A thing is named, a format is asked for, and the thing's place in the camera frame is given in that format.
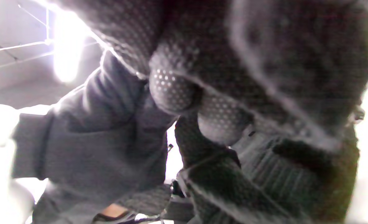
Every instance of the sleeve cuff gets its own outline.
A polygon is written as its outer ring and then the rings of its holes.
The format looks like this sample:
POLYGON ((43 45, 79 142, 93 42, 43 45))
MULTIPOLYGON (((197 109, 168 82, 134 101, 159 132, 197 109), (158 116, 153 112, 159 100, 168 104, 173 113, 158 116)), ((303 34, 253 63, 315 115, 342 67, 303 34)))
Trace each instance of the sleeve cuff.
POLYGON ((42 179, 42 155, 52 117, 51 111, 47 115, 20 114, 19 123, 12 136, 16 143, 13 178, 42 179))

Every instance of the bright light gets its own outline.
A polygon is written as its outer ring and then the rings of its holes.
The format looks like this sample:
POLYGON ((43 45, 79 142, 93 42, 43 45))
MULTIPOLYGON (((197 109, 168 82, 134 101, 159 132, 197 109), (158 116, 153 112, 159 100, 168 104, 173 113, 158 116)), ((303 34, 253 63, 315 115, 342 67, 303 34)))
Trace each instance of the bright light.
POLYGON ((59 11, 54 27, 54 72, 62 82, 76 78, 89 28, 72 12, 59 11))

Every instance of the sneaker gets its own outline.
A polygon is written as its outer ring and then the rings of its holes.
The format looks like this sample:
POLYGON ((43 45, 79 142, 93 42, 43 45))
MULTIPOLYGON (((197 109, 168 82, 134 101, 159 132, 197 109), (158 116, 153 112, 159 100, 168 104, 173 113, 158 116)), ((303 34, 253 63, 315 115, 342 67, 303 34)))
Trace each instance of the sneaker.
POLYGON ((117 218, 111 218, 102 214, 96 215, 92 224, 147 224, 159 221, 159 217, 146 217, 136 219, 138 213, 126 212, 117 218))

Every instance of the hoodie sleeve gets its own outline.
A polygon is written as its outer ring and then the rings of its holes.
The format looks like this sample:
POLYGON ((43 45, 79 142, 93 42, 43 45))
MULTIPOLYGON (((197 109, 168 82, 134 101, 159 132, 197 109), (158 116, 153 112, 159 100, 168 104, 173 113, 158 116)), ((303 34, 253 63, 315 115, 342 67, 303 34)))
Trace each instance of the hoodie sleeve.
POLYGON ((13 136, 14 178, 49 178, 84 197, 111 199, 136 189, 128 150, 135 145, 136 108, 146 82, 109 52, 101 64, 46 115, 21 114, 13 136))

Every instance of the person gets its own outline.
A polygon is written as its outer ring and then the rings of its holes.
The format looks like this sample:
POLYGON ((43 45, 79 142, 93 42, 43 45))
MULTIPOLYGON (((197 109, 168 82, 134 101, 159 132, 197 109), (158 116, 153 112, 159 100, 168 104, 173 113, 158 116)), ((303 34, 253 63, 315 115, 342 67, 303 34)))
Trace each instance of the person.
POLYGON ((103 210, 133 218, 114 202, 153 189, 164 200, 137 212, 160 214, 170 198, 166 130, 175 119, 155 106, 146 80, 105 51, 100 68, 45 116, 21 114, 12 176, 49 179, 33 223, 91 223, 103 210))
MULTIPOLYGON (((103 68, 48 115, 23 116, 19 123, 15 177, 51 180, 35 224, 86 223, 113 203, 131 209, 128 199, 150 190, 160 198, 161 136, 176 116, 187 180, 204 223, 246 223, 258 209, 290 216, 269 195, 252 197, 257 186, 226 146, 252 124, 289 138, 290 146, 312 146, 328 155, 322 163, 329 162, 331 152, 341 151, 347 117, 368 80, 368 9, 358 1, 296 1, 295 7, 283 0, 53 2, 76 12, 110 51, 103 68), (357 51, 343 51, 348 46, 357 51), (223 182, 221 189, 214 184, 223 182), (257 208, 255 200, 264 206, 257 208)), ((296 167, 296 155, 278 160, 296 167)), ((161 201, 143 208, 158 213, 161 201)))

